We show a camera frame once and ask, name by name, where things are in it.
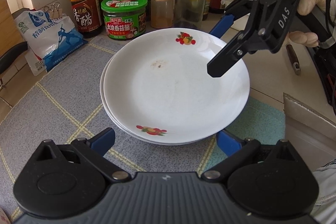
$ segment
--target screw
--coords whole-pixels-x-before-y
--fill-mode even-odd
[[[266,29],[265,28],[261,28],[258,32],[258,35],[264,35],[266,32]]]
[[[112,174],[112,177],[116,180],[124,180],[129,177],[126,171],[116,171]]]
[[[210,170],[204,173],[204,176],[207,179],[218,179],[221,176],[221,173],[219,173],[216,170]]]

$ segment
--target teal cloth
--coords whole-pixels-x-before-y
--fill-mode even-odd
[[[285,137],[285,114],[250,97],[241,114],[226,129],[241,139],[252,137],[262,144],[276,144]],[[226,158],[216,145],[205,170]]]

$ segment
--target white plate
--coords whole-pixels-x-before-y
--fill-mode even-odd
[[[113,122],[117,127],[119,127],[119,128],[120,128],[122,131],[124,131],[125,133],[131,135],[132,137],[137,138],[137,139],[139,139],[139,140],[141,140],[141,141],[144,141],[144,142],[149,142],[149,143],[153,143],[153,144],[160,144],[160,145],[162,145],[162,143],[157,143],[157,142],[154,142],[154,141],[149,141],[149,140],[143,139],[143,138],[141,138],[141,137],[139,137],[139,136],[136,136],[136,135],[134,135],[134,134],[128,132],[128,130],[127,130],[126,128],[124,128],[124,127],[122,126],[122,124],[120,124],[120,123],[115,119],[115,117],[113,117],[112,113],[110,112],[110,110],[109,110],[109,108],[108,108],[108,106],[107,106],[107,104],[106,104],[106,100],[105,100],[105,96],[104,96],[104,78],[105,78],[105,73],[106,73],[107,67],[108,67],[109,63],[111,62],[112,58],[111,58],[111,59],[108,61],[108,63],[106,64],[106,66],[105,66],[105,68],[104,68],[104,70],[103,70],[103,72],[102,72],[102,74],[101,74],[101,78],[100,78],[100,98],[101,98],[101,101],[102,101],[102,103],[103,103],[103,107],[104,107],[104,109],[105,109],[106,114],[109,116],[109,118],[112,120],[112,122]]]
[[[217,133],[237,118],[250,91],[242,60],[221,78],[208,75],[207,63],[225,45],[181,28],[137,37],[108,65],[108,109],[129,133],[160,144],[191,143]]]

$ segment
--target gray ribbed surface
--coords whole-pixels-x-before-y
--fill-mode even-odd
[[[268,221],[235,207],[222,186],[201,181],[196,173],[138,173],[128,183],[113,185],[93,209],[66,220],[22,216],[17,224],[314,224]]]

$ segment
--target gloved hand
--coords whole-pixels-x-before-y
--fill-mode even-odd
[[[323,12],[326,11],[326,0],[300,0],[297,11],[300,15],[306,16],[308,15],[317,5]],[[336,17],[336,1],[331,1],[330,7],[330,18],[332,21],[335,21]],[[313,32],[303,33],[300,31],[290,32],[287,34],[285,38],[285,45],[292,41],[294,43],[302,44],[307,47],[316,47],[318,46],[318,37],[317,34]]]

